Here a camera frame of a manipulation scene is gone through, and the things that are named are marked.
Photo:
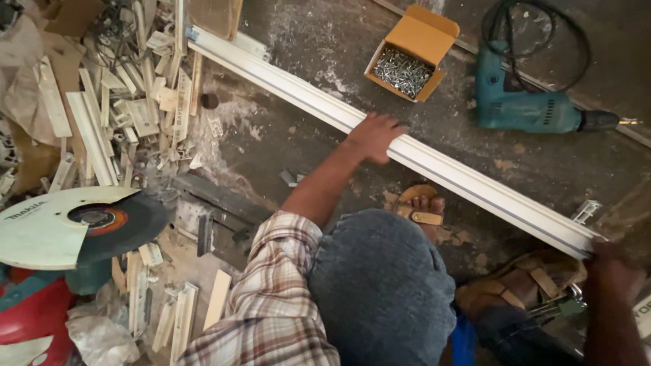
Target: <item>wire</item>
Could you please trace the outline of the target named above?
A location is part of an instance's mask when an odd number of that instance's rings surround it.
[[[545,14],[549,21],[551,22],[551,30],[547,35],[547,38],[537,44],[531,51],[524,53],[516,53],[513,37],[513,23],[511,17],[511,11],[513,8],[520,4],[527,4],[530,7],[538,9],[540,12]],[[592,62],[592,50],[590,49],[590,41],[588,36],[585,34],[585,31],[581,26],[574,21],[571,17],[563,14],[561,10],[553,5],[545,3],[543,0],[502,0],[501,2],[495,4],[484,16],[482,20],[482,38],[484,43],[488,48],[494,53],[508,59],[511,64],[511,69],[513,70],[513,75],[517,79],[518,83],[522,88],[529,92],[540,92],[540,90],[532,90],[528,88],[528,83],[526,83],[520,77],[518,73],[518,65],[516,60],[522,59],[525,57],[531,57],[543,49],[546,49],[553,37],[556,35],[556,27],[558,26],[557,18],[562,19],[569,26],[570,30],[574,33],[579,43],[579,52],[581,52],[583,63],[581,65],[581,71],[578,75],[573,78],[573,80],[567,84],[565,87],[559,89],[559,91],[567,91],[569,88],[573,87],[578,83],[583,76],[588,71],[588,67]],[[506,41],[506,49],[499,49],[495,47],[491,41],[499,40],[501,33],[505,30],[506,34],[504,39]]]

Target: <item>hand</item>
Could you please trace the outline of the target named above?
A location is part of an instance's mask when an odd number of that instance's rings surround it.
[[[389,144],[407,132],[407,128],[398,126],[398,122],[395,117],[373,112],[350,132],[341,147],[350,149],[351,155],[360,160],[369,159],[374,163],[386,164],[389,162]]]
[[[585,263],[588,305],[604,296],[614,296],[614,300],[623,300],[632,308],[646,279],[644,270],[620,246],[603,238],[593,239],[592,248],[594,257]]]

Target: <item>white pvc profile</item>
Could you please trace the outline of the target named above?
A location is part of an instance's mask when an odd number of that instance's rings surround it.
[[[350,133],[366,114],[235,45],[194,27],[189,47],[322,121]],[[418,140],[403,135],[389,157],[529,234],[577,258],[597,234]]]

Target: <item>makita logo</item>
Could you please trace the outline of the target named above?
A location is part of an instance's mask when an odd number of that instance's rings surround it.
[[[6,219],[17,219],[20,216],[23,216],[24,214],[27,214],[29,212],[32,212],[33,210],[36,210],[38,207],[41,207],[45,203],[47,203],[47,201],[40,201],[39,203],[32,204],[30,207],[27,207],[25,210],[22,210],[21,212],[18,212],[15,215],[11,215],[11,216],[5,218],[5,220]]]

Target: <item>electric drill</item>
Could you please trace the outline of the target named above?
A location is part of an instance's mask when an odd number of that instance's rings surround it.
[[[490,41],[499,49],[504,40]],[[482,44],[477,59],[477,124],[485,128],[542,134],[612,130],[620,118],[606,111],[580,111],[563,92],[506,92],[502,58]]]

